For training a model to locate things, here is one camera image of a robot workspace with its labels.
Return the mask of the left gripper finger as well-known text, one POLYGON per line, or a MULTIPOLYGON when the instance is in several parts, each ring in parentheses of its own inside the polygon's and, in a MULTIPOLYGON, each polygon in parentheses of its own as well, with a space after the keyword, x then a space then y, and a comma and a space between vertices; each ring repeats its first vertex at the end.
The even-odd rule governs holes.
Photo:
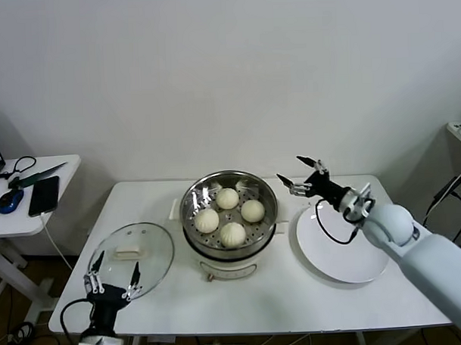
POLYGON ((104 285, 101 283, 99 269, 101 268, 104 251, 100 252, 98 258, 92 264, 86 275, 83 276, 83 284, 85 285, 87 294, 103 294, 105 292, 104 285))
POLYGON ((129 282, 129 286, 126 289, 126 292, 122 295, 122 298, 127 301, 132 301, 137 296, 139 293, 142 291, 142 286, 140 285, 139 279, 140 279, 140 267, 139 267, 139 262, 137 261, 135 264, 135 268, 133 269, 132 277, 129 282))

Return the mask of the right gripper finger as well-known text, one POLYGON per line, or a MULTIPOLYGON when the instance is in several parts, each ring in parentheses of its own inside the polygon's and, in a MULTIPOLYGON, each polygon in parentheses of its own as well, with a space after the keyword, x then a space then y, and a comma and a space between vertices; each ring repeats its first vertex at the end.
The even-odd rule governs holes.
POLYGON ((326 178, 329 177, 329 171, 321 160, 314 160, 310 157, 302 156, 297 156, 297 159, 303 164, 310 166, 314 170, 313 174, 320 174, 321 176, 324 176, 326 178))
POLYGON ((291 179, 286 178, 285 176, 282 176, 280 174, 277 174, 276 176, 282 182, 282 184, 288 189, 288 192, 291 195, 297 197, 313 196, 311 192, 311 184, 294 183, 291 179))

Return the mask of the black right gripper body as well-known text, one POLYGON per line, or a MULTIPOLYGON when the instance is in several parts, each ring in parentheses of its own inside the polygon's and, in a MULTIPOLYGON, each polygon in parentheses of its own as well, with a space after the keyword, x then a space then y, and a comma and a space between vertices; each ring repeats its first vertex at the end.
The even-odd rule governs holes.
POLYGON ((314 172, 307 178, 305 184, 308 185, 305 191, 306 197, 320 196, 335 209, 340 207, 347 193, 347 187, 341 187, 333 182, 328 173, 321 174, 320 172, 314 172))

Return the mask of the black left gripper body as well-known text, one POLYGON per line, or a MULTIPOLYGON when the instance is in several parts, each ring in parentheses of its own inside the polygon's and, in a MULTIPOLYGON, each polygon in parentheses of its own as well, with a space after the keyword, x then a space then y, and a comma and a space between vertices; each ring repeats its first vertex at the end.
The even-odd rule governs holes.
POLYGON ((117 313, 128 305, 126 289, 109 284, 103 293, 88 294, 87 300, 92 304, 89 327, 96 331, 112 331, 117 313))

